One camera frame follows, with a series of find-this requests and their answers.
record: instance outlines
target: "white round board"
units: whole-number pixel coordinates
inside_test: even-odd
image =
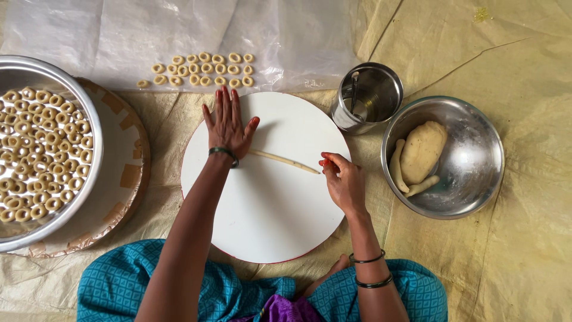
[[[325,241],[344,218],[329,196],[318,161],[324,151],[350,160],[348,147],[332,120],[299,97],[254,93],[242,96],[240,106],[244,124],[254,116],[260,118],[251,148],[299,162],[320,174],[246,155],[228,175],[214,217],[212,244],[248,262],[292,260]],[[183,196],[206,163],[207,151],[203,121],[183,157]]]

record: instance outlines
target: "plastic sheet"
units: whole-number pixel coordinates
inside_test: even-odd
[[[351,6],[348,0],[12,0],[0,53],[39,58],[110,89],[138,89],[138,80],[153,80],[153,64],[168,65],[178,54],[218,53],[229,64],[231,52],[252,53],[255,85],[241,94],[337,88],[358,63]],[[149,89],[213,91],[188,78],[181,87]]]

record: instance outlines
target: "woman's right hand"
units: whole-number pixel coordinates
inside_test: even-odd
[[[366,209],[366,179],[363,170],[336,153],[322,152],[319,164],[326,176],[332,200],[346,215],[364,214]]]

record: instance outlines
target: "purple cloth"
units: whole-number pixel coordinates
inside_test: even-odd
[[[264,308],[256,316],[242,317],[228,322],[320,322],[320,317],[305,297],[291,302],[285,297],[274,294],[266,301]]]

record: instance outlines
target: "black bangle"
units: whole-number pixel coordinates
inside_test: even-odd
[[[385,281],[379,282],[379,283],[372,283],[372,284],[362,283],[362,282],[358,281],[358,277],[356,276],[356,284],[362,288],[380,288],[380,287],[384,287],[386,285],[391,284],[391,282],[393,282],[393,274],[391,274],[391,272],[390,272],[390,276]]]
[[[353,257],[353,253],[351,253],[349,255],[349,261],[353,262],[353,263],[357,263],[357,264],[365,264],[365,263],[371,263],[371,262],[375,262],[375,261],[379,261],[380,259],[382,259],[384,256],[386,255],[386,251],[383,250],[382,248],[382,254],[380,256],[377,256],[376,258],[374,258],[373,260],[369,260],[369,261],[357,261],[355,260],[355,258]]]
[[[236,155],[234,153],[232,153],[231,150],[225,149],[225,148],[220,148],[220,147],[214,147],[214,148],[210,148],[209,155],[211,155],[213,153],[217,153],[217,152],[224,152],[224,153],[230,155],[235,160],[232,163],[231,169],[239,166],[239,159],[236,157]]]

